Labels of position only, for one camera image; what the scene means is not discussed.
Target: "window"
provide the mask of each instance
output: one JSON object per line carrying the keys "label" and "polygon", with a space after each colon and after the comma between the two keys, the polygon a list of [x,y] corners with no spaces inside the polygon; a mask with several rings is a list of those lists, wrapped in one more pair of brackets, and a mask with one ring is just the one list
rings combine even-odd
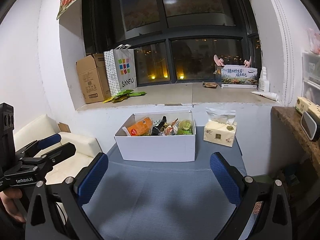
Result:
{"label": "window", "polygon": [[163,42],[134,50],[137,82],[148,84],[170,80],[165,45]]}
{"label": "window", "polygon": [[86,53],[134,48],[138,86],[215,80],[213,56],[261,68],[249,0],[83,0]]}
{"label": "window", "polygon": [[226,64],[239,65],[241,43],[232,39],[190,39],[171,42],[173,63],[179,80],[215,79],[214,55]]}

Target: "white cardboard box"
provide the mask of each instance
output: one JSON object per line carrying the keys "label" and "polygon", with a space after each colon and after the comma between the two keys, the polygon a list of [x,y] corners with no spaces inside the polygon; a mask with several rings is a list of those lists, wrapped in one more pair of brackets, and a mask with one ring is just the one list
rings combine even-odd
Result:
{"label": "white cardboard box", "polygon": [[[191,120],[192,135],[126,136],[122,127],[130,127],[148,116],[154,122],[167,117],[167,123],[179,118]],[[132,114],[115,134],[124,160],[145,162],[192,162],[196,159],[196,125],[191,110],[169,110]]]}
{"label": "white cardboard box", "polygon": [[257,88],[258,70],[240,65],[225,65],[221,69],[222,88]]}

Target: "green snack package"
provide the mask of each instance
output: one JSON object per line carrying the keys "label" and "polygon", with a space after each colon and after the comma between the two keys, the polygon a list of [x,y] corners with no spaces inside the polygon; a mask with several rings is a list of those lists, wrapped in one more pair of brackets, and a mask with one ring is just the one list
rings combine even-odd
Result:
{"label": "green snack package", "polygon": [[118,98],[120,96],[124,96],[124,95],[127,95],[129,93],[131,93],[133,90],[132,89],[127,89],[125,91],[122,91],[122,92],[119,92],[118,94],[115,95],[115,98]]}
{"label": "green snack package", "polygon": [[113,103],[121,102],[121,101],[123,101],[123,100],[125,100],[125,99],[127,99],[127,98],[128,98],[127,95],[120,96],[120,97],[114,99],[114,100],[113,100]]}
{"label": "green snack package", "polygon": [[191,135],[192,124],[190,120],[183,120],[178,127],[177,135]]}
{"label": "green snack package", "polygon": [[146,92],[134,92],[134,93],[128,94],[128,96],[129,97],[138,97],[138,96],[143,96],[145,94],[146,94]]}
{"label": "green snack package", "polygon": [[126,95],[126,94],[131,93],[132,91],[133,91],[132,89],[128,89],[128,90],[119,92],[118,94],[112,96],[111,98],[108,98],[107,100],[103,101],[103,103],[111,102],[111,101],[113,101],[114,99],[119,98],[120,96],[123,96],[123,95]]}

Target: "white bottle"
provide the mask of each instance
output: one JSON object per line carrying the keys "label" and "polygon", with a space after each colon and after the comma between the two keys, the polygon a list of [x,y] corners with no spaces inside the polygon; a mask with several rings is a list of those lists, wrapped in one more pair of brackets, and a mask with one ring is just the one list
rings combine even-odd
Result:
{"label": "white bottle", "polygon": [[270,83],[267,80],[267,70],[266,67],[262,67],[260,78],[259,78],[259,88],[258,91],[269,92]]}

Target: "cardboard box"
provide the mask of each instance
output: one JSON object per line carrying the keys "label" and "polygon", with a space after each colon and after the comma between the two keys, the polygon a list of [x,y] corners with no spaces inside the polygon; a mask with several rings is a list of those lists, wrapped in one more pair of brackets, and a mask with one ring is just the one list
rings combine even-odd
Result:
{"label": "cardboard box", "polygon": [[92,54],[78,60],[76,68],[86,104],[111,97],[103,54]]}
{"label": "cardboard box", "polygon": [[209,121],[204,127],[203,140],[232,147],[235,140],[237,122],[233,125]]}
{"label": "cardboard box", "polygon": [[225,65],[221,69],[222,88],[257,88],[258,69],[239,65]]}
{"label": "cardboard box", "polygon": [[[167,123],[177,118],[189,119],[192,135],[126,136],[122,127],[130,127],[144,117],[154,122],[167,117]],[[115,134],[115,140],[124,160],[145,162],[192,162],[196,159],[196,125],[190,110],[171,110],[132,114]]]}
{"label": "cardboard box", "polygon": [[305,111],[308,111],[310,106],[315,106],[313,102],[311,102],[307,98],[298,97],[296,102],[296,110],[299,114],[303,114]]}

